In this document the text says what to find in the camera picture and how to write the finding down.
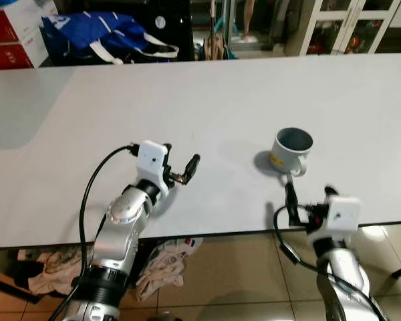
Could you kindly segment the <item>white ceramic mug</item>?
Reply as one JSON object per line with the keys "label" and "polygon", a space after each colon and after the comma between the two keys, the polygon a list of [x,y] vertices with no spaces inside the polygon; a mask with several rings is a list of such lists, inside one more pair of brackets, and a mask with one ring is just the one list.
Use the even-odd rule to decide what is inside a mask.
{"label": "white ceramic mug", "polygon": [[276,171],[301,177],[307,173],[307,156],[313,142],[313,137],[301,128],[282,128],[275,135],[269,161]]}

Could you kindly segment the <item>white printed cloth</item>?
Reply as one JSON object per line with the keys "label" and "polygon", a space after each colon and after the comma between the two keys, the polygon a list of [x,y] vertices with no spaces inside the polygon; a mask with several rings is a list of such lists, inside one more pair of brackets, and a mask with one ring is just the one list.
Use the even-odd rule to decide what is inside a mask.
{"label": "white printed cloth", "polygon": [[167,239],[157,245],[148,256],[148,262],[140,272],[134,297],[137,302],[144,302],[152,294],[167,285],[181,287],[185,259],[203,244],[202,237]]}

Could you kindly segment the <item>beige tote bag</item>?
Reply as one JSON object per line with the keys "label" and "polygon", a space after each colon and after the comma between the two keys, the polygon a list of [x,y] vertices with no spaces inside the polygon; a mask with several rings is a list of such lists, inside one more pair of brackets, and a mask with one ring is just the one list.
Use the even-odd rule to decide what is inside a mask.
{"label": "beige tote bag", "polygon": [[222,33],[211,31],[210,35],[203,42],[203,52],[200,53],[200,60],[231,60],[230,48],[226,46]]}

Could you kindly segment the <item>black case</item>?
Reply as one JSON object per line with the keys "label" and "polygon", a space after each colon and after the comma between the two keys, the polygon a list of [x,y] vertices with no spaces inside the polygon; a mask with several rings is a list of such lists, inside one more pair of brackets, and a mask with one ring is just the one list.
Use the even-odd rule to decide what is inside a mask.
{"label": "black case", "polygon": [[152,37],[179,48],[178,61],[194,61],[190,0],[144,0],[137,21]]}

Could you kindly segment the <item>blue fabric bag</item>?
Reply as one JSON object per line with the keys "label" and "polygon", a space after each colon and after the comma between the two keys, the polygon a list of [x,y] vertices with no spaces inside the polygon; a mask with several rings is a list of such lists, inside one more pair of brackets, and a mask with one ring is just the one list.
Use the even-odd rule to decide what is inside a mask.
{"label": "blue fabric bag", "polygon": [[181,49],[149,34],[133,17],[81,11],[41,18],[49,58],[56,66],[176,61]]}

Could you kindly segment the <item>beige crumpled cloth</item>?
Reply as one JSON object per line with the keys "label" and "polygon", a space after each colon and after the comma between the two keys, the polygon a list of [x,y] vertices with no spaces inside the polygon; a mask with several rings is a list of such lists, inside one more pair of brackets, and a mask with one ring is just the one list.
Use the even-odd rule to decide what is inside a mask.
{"label": "beige crumpled cloth", "polygon": [[36,296],[66,296],[73,288],[72,282],[80,274],[81,264],[78,245],[21,249],[17,252],[15,282]]}

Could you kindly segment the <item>bare person leg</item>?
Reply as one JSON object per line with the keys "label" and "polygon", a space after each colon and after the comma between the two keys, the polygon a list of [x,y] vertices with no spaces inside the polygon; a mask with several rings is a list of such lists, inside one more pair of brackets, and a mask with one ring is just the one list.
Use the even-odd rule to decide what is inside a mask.
{"label": "bare person leg", "polygon": [[258,39],[250,33],[253,13],[255,12],[255,4],[257,0],[245,0],[243,10],[243,33],[239,43],[257,43]]}

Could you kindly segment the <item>white glass door cabinet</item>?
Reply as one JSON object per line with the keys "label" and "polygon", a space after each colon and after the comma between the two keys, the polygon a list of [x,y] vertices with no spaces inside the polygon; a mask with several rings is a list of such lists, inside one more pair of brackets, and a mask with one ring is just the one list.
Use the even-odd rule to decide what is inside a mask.
{"label": "white glass door cabinet", "polygon": [[304,0],[289,56],[401,53],[401,0]]}

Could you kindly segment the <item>red white cardboard box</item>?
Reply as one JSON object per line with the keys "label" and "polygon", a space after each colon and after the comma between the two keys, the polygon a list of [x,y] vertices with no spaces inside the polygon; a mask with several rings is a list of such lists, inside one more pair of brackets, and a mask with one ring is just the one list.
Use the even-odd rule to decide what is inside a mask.
{"label": "red white cardboard box", "polygon": [[49,54],[41,37],[21,42],[0,43],[0,70],[38,68]]}
{"label": "red white cardboard box", "polygon": [[16,0],[0,6],[0,43],[23,39],[39,30],[43,17],[57,13],[54,0]]}

